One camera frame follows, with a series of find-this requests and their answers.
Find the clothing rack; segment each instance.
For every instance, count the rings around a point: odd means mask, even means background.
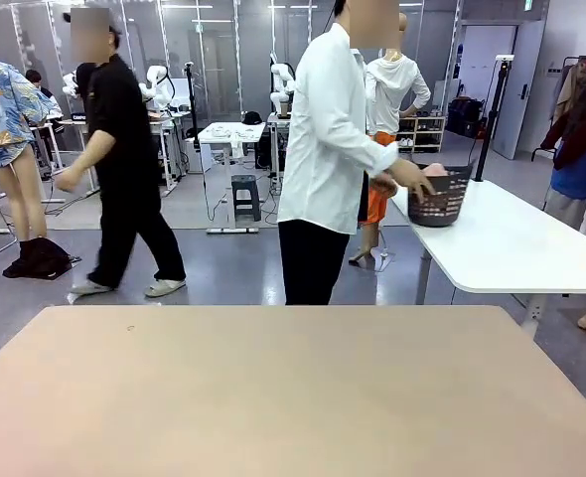
[[[564,71],[565,68],[567,68],[567,66],[577,65],[578,63],[580,63],[583,60],[586,61],[586,55],[580,55],[579,57],[565,57],[564,60],[562,61],[562,69],[560,70],[560,74],[562,75],[562,72]],[[567,65],[567,62],[569,62],[569,61],[575,61],[575,64],[574,65]],[[552,126],[552,125],[553,125],[553,117],[551,117],[550,126]],[[533,162],[535,160],[535,155],[538,151],[549,152],[549,153],[553,154],[554,157],[555,157],[555,153],[557,152],[556,149],[542,149],[541,147],[538,147],[531,154],[531,162]]]

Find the black plastic basket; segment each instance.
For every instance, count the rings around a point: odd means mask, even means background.
[[[408,217],[424,227],[451,226],[459,218],[473,165],[446,167],[447,176],[428,177],[436,194],[425,194],[421,204],[414,193],[408,194]]]

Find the gray stool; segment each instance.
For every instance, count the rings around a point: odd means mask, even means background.
[[[233,191],[233,209],[235,216],[253,216],[256,222],[262,220],[262,213],[260,212],[260,196],[257,192],[257,183],[255,176],[238,175],[231,176],[231,188]],[[248,191],[250,199],[238,199],[237,191]],[[239,209],[238,206],[251,206],[250,209]]]

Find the white sneakers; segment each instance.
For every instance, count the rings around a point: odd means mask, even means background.
[[[404,137],[399,140],[399,147],[414,147],[414,140]]]
[[[186,285],[185,280],[156,280],[150,287],[145,290],[145,296],[148,298],[159,298],[161,296],[169,295],[176,290],[183,288]],[[84,295],[95,295],[98,293],[107,293],[113,291],[114,288],[109,286],[99,285],[91,280],[86,279],[82,283],[73,285],[71,293],[84,296]]]
[[[185,280],[156,280],[147,290],[145,290],[145,296],[148,298],[158,298],[160,296],[169,295],[174,293],[176,290],[185,286]]]

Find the floral shirt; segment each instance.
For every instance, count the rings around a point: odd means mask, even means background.
[[[34,140],[29,121],[42,122],[52,104],[15,68],[0,63],[0,149]]]

